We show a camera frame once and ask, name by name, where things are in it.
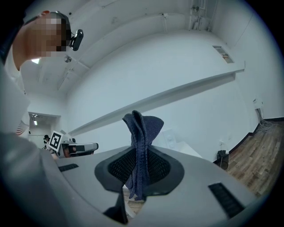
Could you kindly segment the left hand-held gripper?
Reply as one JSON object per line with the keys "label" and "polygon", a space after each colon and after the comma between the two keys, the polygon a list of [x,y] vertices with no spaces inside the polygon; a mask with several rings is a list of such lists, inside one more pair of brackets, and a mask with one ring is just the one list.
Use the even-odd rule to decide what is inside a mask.
{"label": "left hand-held gripper", "polygon": [[48,142],[48,151],[53,158],[69,158],[71,155],[90,155],[98,148],[98,143],[76,144],[74,138],[56,131],[53,131]]}

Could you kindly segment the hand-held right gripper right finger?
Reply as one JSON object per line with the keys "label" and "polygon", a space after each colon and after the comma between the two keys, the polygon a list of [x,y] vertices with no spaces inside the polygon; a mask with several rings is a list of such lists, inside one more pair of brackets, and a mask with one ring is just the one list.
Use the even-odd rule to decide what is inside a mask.
{"label": "hand-held right gripper right finger", "polygon": [[182,178],[167,195],[148,196],[132,227],[241,227],[254,213],[256,196],[214,163],[171,149],[151,146],[184,168],[165,180]]}

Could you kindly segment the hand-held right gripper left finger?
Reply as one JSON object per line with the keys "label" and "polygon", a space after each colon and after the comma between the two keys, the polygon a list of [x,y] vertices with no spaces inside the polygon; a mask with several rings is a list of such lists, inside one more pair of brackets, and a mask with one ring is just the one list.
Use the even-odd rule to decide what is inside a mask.
{"label": "hand-held right gripper left finger", "polygon": [[54,160],[15,134],[0,135],[0,181],[16,227],[125,227],[124,199],[95,176],[95,156]]}

